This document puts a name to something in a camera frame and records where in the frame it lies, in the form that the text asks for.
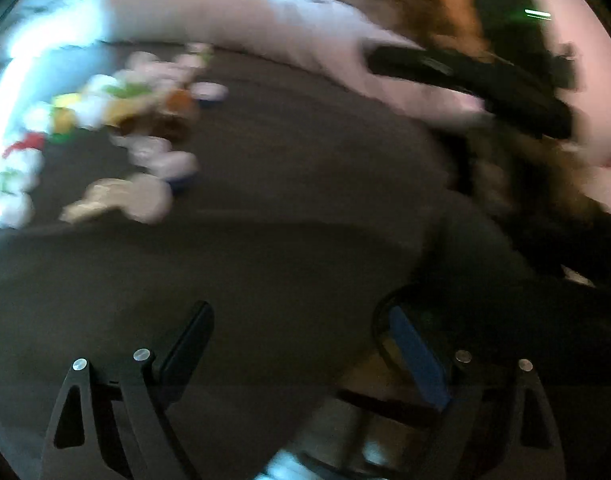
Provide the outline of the light blue grey duvet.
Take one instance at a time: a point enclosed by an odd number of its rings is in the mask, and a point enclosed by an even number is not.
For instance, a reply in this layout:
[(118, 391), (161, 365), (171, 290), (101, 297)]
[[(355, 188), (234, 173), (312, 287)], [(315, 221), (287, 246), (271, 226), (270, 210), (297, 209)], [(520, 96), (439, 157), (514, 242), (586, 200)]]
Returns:
[(409, 40), (329, 0), (19, 0), (0, 28), (0, 60), (97, 42), (245, 51), (322, 74), (433, 126), (461, 127), (483, 114), (474, 96), (371, 74), (364, 47)]

